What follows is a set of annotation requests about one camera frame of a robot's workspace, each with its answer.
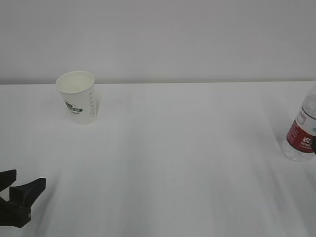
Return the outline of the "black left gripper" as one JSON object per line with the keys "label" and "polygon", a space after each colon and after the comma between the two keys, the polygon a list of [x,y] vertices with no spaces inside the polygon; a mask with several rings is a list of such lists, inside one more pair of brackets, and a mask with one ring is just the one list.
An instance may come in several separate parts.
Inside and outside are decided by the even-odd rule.
{"label": "black left gripper", "polygon": [[[0,192],[17,179],[17,170],[0,173]],[[9,200],[0,198],[0,226],[22,228],[31,220],[31,206],[46,188],[46,178],[38,178],[28,184],[9,188]]]}

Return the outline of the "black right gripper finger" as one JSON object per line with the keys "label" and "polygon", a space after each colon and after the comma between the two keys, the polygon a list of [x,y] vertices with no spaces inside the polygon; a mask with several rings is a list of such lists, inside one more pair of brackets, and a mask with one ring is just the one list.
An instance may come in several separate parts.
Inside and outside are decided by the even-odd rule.
{"label": "black right gripper finger", "polygon": [[311,149],[316,154],[316,136],[312,138]]}

